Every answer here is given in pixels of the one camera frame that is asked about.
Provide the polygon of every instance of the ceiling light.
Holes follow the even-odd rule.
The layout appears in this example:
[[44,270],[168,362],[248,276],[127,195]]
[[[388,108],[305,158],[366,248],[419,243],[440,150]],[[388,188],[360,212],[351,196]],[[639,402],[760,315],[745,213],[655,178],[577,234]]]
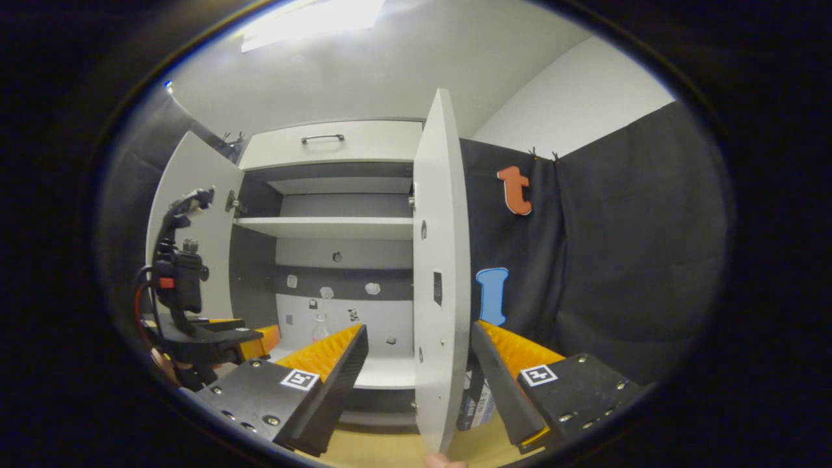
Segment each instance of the ceiling light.
[[297,0],[242,28],[242,52],[275,42],[370,29],[384,0]]

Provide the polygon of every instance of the drawer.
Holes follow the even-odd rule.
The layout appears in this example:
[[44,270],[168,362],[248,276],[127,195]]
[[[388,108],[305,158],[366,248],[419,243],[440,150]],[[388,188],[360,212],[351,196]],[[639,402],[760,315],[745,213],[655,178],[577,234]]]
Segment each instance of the drawer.
[[240,169],[322,162],[412,162],[422,123],[400,120],[326,122],[281,128],[251,138]]

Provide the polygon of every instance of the ceiling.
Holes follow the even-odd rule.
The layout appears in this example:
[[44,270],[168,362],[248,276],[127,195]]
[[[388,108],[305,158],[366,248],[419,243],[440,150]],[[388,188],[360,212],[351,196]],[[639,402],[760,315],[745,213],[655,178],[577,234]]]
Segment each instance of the ceiling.
[[241,37],[203,47],[168,78],[173,95],[219,135],[335,118],[428,115],[450,90],[471,137],[523,85],[591,34],[520,0],[386,0],[371,30],[265,46]]

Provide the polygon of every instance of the red cable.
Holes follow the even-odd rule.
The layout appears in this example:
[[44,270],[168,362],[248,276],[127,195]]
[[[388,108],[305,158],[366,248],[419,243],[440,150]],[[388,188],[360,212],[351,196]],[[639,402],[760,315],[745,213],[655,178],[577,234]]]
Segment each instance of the red cable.
[[145,346],[147,346],[147,350],[151,350],[151,343],[150,340],[147,339],[147,334],[145,333],[145,327],[141,324],[141,311],[139,310],[139,301],[141,300],[141,293],[147,289],[150,283],[144,283],[143,285],[139,286],[139,289],[136,290],[136,326],[139,328],[139,335],[141,335],[141,340],[145,342]]

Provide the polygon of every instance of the wooden floor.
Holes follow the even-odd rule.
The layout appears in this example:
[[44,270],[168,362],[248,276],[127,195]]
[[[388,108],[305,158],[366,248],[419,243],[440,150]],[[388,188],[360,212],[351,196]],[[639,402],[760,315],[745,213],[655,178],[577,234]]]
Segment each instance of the wooden floor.
[[[451,461],[467,461],[469,468],[493,468],[540,450],[521,456],[517,447],[508,443],[503,421],[495,411],[489,422],[457,431],[447,455]],[[342,426],[335,430],[329,449],[318,461],[335,468],[422,468],[425,455],[422,439],[412,431],[361,431],[357,426]]]

